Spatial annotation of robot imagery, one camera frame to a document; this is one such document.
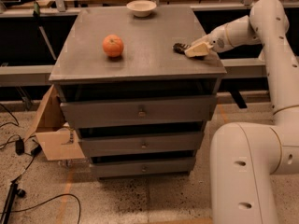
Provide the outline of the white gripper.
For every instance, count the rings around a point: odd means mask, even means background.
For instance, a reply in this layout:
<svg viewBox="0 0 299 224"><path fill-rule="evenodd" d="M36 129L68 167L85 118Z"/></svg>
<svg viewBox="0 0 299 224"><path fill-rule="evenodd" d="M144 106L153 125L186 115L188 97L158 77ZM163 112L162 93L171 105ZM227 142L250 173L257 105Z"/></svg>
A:
<svg viewBox="0 0 299 224"><path fill-rule="evenodd" d="M215 28L209 35L204 35L194 40L184 53L187 57L207 56L211 49L218 53L231 50L233 45L229 36L227 25L224 24Z"/></svg>

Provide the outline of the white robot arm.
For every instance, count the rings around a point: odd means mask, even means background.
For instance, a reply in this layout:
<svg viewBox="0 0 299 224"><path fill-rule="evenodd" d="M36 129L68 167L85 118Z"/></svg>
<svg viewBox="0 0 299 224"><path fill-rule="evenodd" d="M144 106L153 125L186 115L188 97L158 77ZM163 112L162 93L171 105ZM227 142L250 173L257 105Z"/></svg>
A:
<svg viewBox="0 0 299 224"><path fill-rule="evenodd" d="M299 69L286 37L289 22L279 0L259 0L249 15L192 42L188 57L262 46L271 120L222 125L209 150L213 224L279 224L272 175L299 167Z"/></svg>

